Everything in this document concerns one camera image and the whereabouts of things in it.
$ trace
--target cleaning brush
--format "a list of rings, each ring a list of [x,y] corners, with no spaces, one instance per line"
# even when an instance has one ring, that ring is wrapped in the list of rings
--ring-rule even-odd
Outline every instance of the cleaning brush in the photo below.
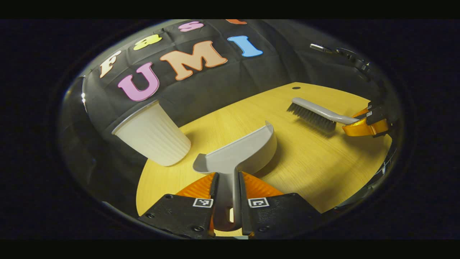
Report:
[[[304,119],[309,125],[324,132],[332,133],[335,130],[336,123],[351,124],[359,119],[339,115],[324,107],[316,105],[302,98],[293,98],[292,104],[287,109],[294,115]]]

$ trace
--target white plastic cup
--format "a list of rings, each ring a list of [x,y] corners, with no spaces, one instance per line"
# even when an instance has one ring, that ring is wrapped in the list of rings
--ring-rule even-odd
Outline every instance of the white plastic cup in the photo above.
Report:
[[[179,162],[190,150],[190,140],[155,100],[123,120],[112,134],[162,166]]]

